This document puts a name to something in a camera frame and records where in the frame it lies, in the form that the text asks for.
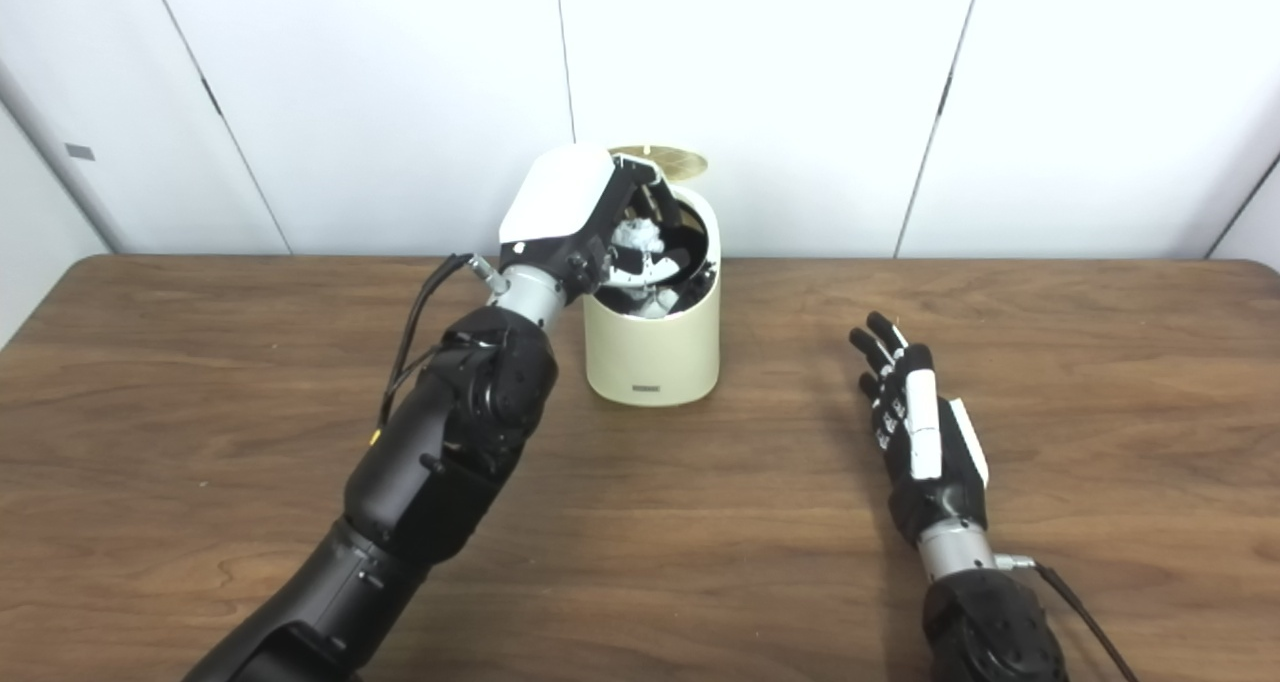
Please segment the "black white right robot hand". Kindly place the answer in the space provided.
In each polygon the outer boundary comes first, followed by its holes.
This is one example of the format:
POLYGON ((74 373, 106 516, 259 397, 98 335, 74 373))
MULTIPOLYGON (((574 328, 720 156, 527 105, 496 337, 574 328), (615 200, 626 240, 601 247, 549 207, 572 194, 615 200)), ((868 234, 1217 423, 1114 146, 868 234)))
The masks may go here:
POLYGON ((910 544, 947 521, 988 530, 986 454, 963 400, 941 394, 932 351, 878 310, 849 340, 868 366, 858 386, 890 479, 895 528, 910 544))

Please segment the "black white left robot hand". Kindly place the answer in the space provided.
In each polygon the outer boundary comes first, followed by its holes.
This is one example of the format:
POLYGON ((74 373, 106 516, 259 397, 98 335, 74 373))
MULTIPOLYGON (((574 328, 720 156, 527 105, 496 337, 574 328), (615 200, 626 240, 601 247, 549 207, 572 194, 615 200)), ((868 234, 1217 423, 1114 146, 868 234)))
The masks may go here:
POLYGON ((602 146, 540 155, 499 226, 503 289, 494 307, 550 326, 580 296, 605 290, 622 316, 663 319, 714 287, 710 234, 658 163, 602 146))

